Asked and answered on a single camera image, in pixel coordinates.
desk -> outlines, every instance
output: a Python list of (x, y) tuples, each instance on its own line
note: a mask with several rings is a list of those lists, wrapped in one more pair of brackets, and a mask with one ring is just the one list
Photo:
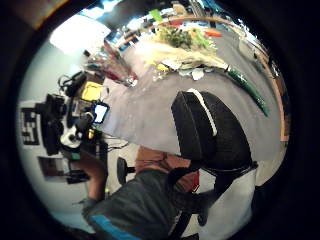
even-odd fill
[(137, 56), (137, 44), (124, 51), (124, 58), (139, 78), (138, 85), (126, 88), (110, 80), (110, 96), (106, 102), (111, 106), (109, 115), (101, 126), (104, 132), (152, 149), (180, 153), (171, 104), (178, 91), (195, 88), (218, 96), (235, 114), (241, 123), (255, 161), (279, 163), (280, 116), (273, 87), (265, 74), (245, 59), (238, 50), (238, 36), (223, 32), (216, 38), (217, 54), (230, 65), (241, 70), (266, 100), (270, 115), (265, 117), (250, 96), (229, 78), (218, 73), (208, 73), (194, 81), (170, 73), (164, 80), (153, 82), (153, 66), (145, 66)]

person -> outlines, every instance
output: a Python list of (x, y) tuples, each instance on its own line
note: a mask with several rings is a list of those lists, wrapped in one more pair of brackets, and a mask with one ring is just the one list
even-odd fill
[[(135, 160), (135, 177), (105, 198), (105, 165), (88, 152), (80, 151), (74, 163), (90, 177), (82, 215), (99, 239), (165, 239), (173, 231), (179, 210), (165, 193), (168, 172), (188, 167), (190, 160), (140, 147)], [(181, 192), (193, 191), (198, 172), (182, 177), (176, 184)]]

black equipment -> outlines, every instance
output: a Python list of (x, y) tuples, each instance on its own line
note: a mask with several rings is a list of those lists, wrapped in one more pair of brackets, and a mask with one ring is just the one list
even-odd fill
[[(47, 94), (45, 102), (35, 105), (35, 112), (40, 115), (43, 146), (49, 156), (60, 152), (70, 161), (78, 160), (80, 147), (88, 148), (88, 145), (93, 146), (91, 152), (95, 152), (97, 146), (100, 146), (100, 152), (107, 152), (108, 146), (103, 144), (101, 133), (93, 127), (103, 122), (110, 109), (109, 105), (101, 101), (87, 102), (78, 109), (78, 117), (71, 116), (76, 95), (88, 75), (89, 73), (81, 71), (63, 83), (60, 78), (58, 84), (65, 96)], [(81, 170), (70, 170), (68, 183), (85, 181), (88, 179), (85, 175)]]

person's arm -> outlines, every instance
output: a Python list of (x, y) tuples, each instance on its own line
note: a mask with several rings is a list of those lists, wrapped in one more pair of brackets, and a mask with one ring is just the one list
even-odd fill
[(80, 160), (73, 164), (82, 169), (90, 177), (88, 198), (97, 202), (103, 200), (107, 181), (106, 166), (85, 151), (80, 151)]

cable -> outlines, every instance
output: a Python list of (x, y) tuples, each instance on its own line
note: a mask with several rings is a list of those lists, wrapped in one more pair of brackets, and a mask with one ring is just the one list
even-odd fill
[(129, 144), (130, 144), (130, 143), (127, 142), (126, 144), (124, 144), (123, 146), (120, 146), (120, 147), (110, 147), (110, 148), (108, 148), (108, 153), (111, 152), (111, 151), (113, 151), (113, 150), (115, 150), (115, 149), (122, 149), (122, 148), (128, 146)]

